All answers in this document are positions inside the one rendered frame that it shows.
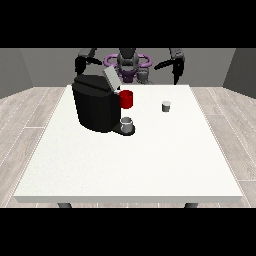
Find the red pod holder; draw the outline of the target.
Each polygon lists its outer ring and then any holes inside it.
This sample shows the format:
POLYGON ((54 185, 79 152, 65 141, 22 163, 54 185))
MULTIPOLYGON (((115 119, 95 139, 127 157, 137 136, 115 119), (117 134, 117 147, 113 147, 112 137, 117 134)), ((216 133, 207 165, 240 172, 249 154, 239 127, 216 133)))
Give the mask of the red pod holder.
POLYGON ((130 90, 122 90, 119 92, 120 107, 129 109, 133 106, 133 92, 130 90))

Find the pale grey machine lid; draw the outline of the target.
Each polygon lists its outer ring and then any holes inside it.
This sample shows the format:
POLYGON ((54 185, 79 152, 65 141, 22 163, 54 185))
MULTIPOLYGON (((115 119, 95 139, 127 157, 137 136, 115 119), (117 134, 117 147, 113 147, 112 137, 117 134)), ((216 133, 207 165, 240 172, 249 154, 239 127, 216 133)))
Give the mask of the pale grey machine lid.
POLYGON ((116 91, 122 84, 113 66, 105 68, 103 70, 103 74, 113 91, 116 91))

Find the small grey cup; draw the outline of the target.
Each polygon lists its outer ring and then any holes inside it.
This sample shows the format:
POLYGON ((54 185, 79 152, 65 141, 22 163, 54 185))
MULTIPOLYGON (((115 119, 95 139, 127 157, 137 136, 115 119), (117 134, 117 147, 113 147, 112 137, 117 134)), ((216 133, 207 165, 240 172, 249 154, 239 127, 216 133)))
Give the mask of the small grey cup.
POLYGON ((121 124, 121 131, 124 133, 129 133, 133 129, 133 121, 130 117, 123 117, 120 120, 120 124, 121 124))

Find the black coffee machine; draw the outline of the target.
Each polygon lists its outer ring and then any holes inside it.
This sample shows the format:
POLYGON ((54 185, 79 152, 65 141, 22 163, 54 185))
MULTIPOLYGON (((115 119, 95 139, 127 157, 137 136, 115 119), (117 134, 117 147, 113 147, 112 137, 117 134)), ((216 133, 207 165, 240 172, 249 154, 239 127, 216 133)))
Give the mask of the black coffee machine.
POLYGON ((101 133, 116 132, 123 136, 135 133, 135 126, 129 133, 121 131, 121 110, 119 92, 111 90, 107 79, 98 75, 78 75, 72 84, 72 91, 79 122, 85 128, 101 133))

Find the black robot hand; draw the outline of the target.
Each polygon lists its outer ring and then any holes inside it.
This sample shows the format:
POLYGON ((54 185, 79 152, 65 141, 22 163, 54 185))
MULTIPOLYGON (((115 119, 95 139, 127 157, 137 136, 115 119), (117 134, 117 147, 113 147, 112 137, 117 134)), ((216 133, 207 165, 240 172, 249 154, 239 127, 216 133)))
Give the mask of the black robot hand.
POLYGON ((174 75, 174 84, 177 84, 179 78, 183 75, 184 71, 184 60, 182 58, 169 59, 157 64, 154 69, 159 70, 168 66, 173 66, 172 73, 174 75))
POLYGON ((75 59, 75 72, 77 75, 81 75, 88 64, 96 64, 96 65, 101 65, 102 62, 98 59, 92 58, 92 57, 83 57, 83 56, 78 56, 75 59))

